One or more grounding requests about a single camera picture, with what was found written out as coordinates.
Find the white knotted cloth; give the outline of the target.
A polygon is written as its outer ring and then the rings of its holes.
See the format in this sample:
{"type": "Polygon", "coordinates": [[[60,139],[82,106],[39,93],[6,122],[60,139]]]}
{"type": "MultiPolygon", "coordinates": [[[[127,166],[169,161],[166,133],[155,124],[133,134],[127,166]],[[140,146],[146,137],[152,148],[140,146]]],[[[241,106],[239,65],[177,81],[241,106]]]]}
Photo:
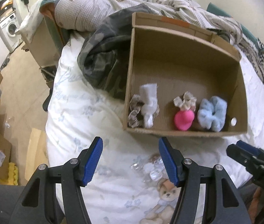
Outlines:
{"type": "Polygon", "coordinates": [[[141,114],[143,116],[144,128],[151,128],[154,123],[155,115],[159,113],[159,105],[157,99],[157,84],[148,83],[140,86],[140,99],[143,102],[141,114]]]}

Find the mauve fabric scrunchie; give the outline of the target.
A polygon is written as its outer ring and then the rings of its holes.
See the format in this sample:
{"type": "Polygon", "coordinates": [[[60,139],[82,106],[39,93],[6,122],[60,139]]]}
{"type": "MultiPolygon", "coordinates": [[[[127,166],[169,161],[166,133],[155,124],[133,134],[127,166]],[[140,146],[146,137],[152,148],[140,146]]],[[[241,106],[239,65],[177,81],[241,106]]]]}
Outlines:
{"type": "Polygon", "coordinates": [[[130,128],[143,128],[143,116],[141,109],[144,102],[141,100],[140,95],[135,94],[129,102],[128,126],[130,128]]]}

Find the light blue fluffy scrunchie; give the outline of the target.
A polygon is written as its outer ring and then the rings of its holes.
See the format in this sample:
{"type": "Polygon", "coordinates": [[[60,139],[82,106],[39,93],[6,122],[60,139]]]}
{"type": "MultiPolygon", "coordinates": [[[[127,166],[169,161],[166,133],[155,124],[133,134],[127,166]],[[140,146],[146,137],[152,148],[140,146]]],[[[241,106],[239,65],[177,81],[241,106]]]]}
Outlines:
{"type": "Polygon", "coordinates": [[[225,124],[227,107],[227,102],[218,96],[203,99],[197,112],[198,123],[205,130],[220,132],[225,124]]]}

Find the beige floral scrunchie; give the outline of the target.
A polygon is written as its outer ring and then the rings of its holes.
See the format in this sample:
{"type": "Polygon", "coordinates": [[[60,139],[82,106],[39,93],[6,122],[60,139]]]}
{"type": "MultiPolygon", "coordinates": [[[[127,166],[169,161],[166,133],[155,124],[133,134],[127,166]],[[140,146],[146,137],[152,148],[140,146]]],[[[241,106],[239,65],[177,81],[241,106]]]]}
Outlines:
{"type": "Polygon", "coordinates": [[[178,96],[173,100],[173,104],[175,105],[175,107],[178,107],[180,111],[192,110],[193,112],[195,112],[196,102],[197,98],[189,91],[186,91],[183,94],[182,98],[178,96]]]}

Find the clear plastic bag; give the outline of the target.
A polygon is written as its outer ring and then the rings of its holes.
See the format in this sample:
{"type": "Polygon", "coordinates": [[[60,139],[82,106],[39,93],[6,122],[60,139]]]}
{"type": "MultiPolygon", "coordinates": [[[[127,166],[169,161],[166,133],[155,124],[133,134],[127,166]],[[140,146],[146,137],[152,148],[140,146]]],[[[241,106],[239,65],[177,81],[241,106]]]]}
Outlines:
{"type": "Polygon", "coordinates": [[[157,183],[161,179],[167,179],[168,175],[165,170],[163,160],[159,153],[153,154],[147,158],[138,156],[131,165],[144,183],[157,183]]]}

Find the yellow egg carton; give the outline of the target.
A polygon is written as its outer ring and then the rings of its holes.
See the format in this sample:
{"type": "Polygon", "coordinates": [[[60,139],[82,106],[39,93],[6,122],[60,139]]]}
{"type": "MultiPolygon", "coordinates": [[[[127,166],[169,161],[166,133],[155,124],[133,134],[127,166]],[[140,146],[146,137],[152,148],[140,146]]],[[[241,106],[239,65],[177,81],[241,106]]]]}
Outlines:
{"type": "Polygon", "coordinates": [[[13,162],[10,162],[8,165],[7,185],[17,186],[18,180],[19,180],[19,169],[13,162]]]}

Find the brown cardboard box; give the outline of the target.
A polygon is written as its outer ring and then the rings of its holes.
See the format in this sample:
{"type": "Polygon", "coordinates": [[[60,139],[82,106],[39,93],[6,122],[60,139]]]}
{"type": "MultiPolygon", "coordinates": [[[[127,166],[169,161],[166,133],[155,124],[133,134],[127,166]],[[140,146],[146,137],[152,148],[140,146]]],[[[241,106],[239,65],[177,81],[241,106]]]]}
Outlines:
{"type": "Polygon", "coordinates": [[[247,98],[240,66],[241,55],[215,33],[187,22],[149,13],[132,15],[123,128],[131,133],[159,136],[223,137],[248,130],[247,98]],[[157,85],[159,114],[149,129],[131,128],[129,103],[142,85],[157,85]],[[173,100],[189,91],[197,103],[212,96],[226,101],[220,132],[203,130],[197,121],[186,131],[174,124],[173,100]]]}

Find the camouflage jacket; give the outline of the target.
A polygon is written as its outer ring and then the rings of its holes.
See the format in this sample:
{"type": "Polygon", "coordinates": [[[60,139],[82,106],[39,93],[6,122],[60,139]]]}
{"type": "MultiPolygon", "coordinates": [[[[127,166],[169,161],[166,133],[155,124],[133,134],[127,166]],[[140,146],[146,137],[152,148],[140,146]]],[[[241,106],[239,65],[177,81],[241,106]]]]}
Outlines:
{"type": "Polygon", "coordinates": [[[135,12],[154,14],[144,4],[113,13],[85,40],[77,58],[84,78],[92,87],[120,100],[125,99],[135,12]]]}

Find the wooden bedside cabinet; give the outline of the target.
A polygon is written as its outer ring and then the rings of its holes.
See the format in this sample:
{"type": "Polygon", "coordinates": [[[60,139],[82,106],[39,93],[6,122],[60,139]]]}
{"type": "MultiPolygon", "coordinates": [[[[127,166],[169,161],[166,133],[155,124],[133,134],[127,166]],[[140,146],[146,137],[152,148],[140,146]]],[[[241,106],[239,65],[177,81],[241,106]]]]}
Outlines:
{"type": "Polygon", "coordinates": [[[39,67],[57,66],[62,49],[69,39],[69,33],[56,23],[55,6],[53,2],[40,6],[38,13],[42,21],[32,38],[29,38],[27,30],[20,29],[20,35],[39,67]]]}

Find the white washing machine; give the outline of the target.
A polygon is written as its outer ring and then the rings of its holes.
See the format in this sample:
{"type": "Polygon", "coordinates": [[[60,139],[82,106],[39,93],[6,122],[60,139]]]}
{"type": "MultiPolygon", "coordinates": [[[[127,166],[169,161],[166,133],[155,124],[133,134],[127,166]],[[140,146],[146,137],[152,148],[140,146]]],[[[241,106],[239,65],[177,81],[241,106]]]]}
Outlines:
{"type": "Polygon", "coordinates": [[[21,35],[18,34],[19,27],[15,12],[0,21],[0,37],[10,54],[23,42],[21,35]]]}

